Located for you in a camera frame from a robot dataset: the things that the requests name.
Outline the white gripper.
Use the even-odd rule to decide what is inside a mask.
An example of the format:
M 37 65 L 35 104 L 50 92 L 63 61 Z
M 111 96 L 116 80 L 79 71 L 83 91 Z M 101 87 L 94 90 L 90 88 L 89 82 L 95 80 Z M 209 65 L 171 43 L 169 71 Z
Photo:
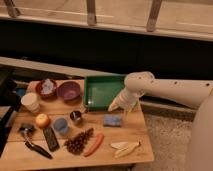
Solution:
M 116 97 L 116 100 L 113 100 L 108 107 L 108 111 L 112 112 L 119 107 L 124 109 L 123 120 L 126 120 L 128 115 L 131 112 L 131 109 L 134 108 L 139 98 L 144 95 L 143 92 L 132 92 L 127 88 L 124 88 Z

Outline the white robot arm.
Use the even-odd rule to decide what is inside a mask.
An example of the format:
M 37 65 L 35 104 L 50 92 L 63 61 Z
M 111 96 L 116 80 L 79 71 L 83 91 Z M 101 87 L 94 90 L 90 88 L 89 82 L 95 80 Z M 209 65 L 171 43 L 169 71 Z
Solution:
M 159 108 L 167 116 L 192 120 L 184 171 L 213 171 L 213 80 L 158 79 L 151 72 L 134 72 L 108 107 L 130 113 L 139 99 L 151 96 L 175 102 Z

